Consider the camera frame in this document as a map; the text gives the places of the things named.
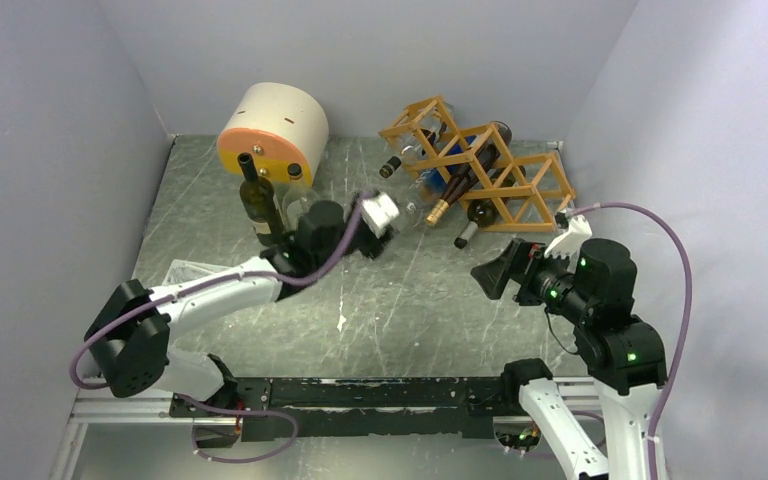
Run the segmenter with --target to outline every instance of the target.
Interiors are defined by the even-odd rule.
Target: green wine bottle
[[[257,240],[267,247],[275,245],[284,236],[284,224],[275,201],[275,188],[272,182],[257,174],[251,154],[241,153],[237,162],[245,177],[240,185],[240,200],[252,222]]]

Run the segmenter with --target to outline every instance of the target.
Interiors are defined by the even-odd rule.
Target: gold bottle cap
[[[445,200],[437,200],[437,203],[434,205],[434,208],[431,209],[431,213],[428,214],[427,217],[425,217],[425,223],[427,223],[429,226],[437,225],[437,222],[440,221],[440,217],[443,216],[443,213],[446,212],[446,210],[449,208],[449,204],[446,203]]]

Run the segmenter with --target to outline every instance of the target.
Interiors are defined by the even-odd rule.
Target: cream cylinder
[[[328,119],[313,97],[296,87],[267,82],[246,91],[216,148],[231,173],[242,174],[237,157],[248,152],[270,181],[289,182],[287,166],[298,163],[310,185],[327,141]]]

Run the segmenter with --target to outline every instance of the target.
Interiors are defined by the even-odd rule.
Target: gray wall
[[[437,93],[464,125],[560,139],[636,0],[101,0],[174,133],[217,134],[253,83],[317,98],[375,136]]]
[[[0,479],[48,477],[69,358],[130,275],[168,143],[95,1],[0,1]]]
[[[580,204],[663,214],[694,266],[690,336],[664,420],[675,478],[768,478],[768,2],[642,0],[567,137]],[[675,344],[678,255],[632,213],[637,308]]]

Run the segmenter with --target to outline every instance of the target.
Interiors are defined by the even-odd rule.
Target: orange wooden rack
[[[403,165],[414,179],[420,173],[429,168],[436,168],[445,181],[449,181],[449,165],[468,163],[478,177],[478,185],[465,193],[458,201],[466,209],[469,202],[477,198],[489,198],[499,210],[499,220],[484,230],[489,232],[552,232],[555,230],[553,213],[546,204],[547,199],[561,199],[560,205],[555,211],[565,208],[570,200],[575,199],[575,190],[570,186],[566,174],[561,166],[557,151],[541,153],[539,155],[526,155],[514,157],[508,149],[496,125],[489,123],[466,129],[460,129],[445,106],[443,97],[435,96],[421,102],[412,103],[404,108],[402,114],[390,126],[378,132],[395,149],[400,148],[399,137],[406,133],[412,134],[420,142],[427,153],[426,159],[420,160],[415,165]],[[445,133],[441,135],[444,146],[437,150],[428,141],[420,130],[420,121],[427,115],[434,115],[445,125]],[[475,135],[475,140],[470,144],[467,137]],[[482,145],[492,140],[500,152],[499,159],[493,165],[494,169],[501,170],[498,176],[491,180],[487,172],[481,168],[481,164],[475,157]],[[447,155],[456,144],[461,146],[463,153]],[[524,166],[540,165],[537,173],[528,178]],[[554,190],[540,190],[538,184],[543,177],[551,172],[555,176],[560,188]],[[512,175],[514,185],[502,187],[505,179]],[[516,211],[508,208],[512,200],[524,200]],[[539,221],[526,221],[524,216],[531,206],[534,206],[540,216]]]

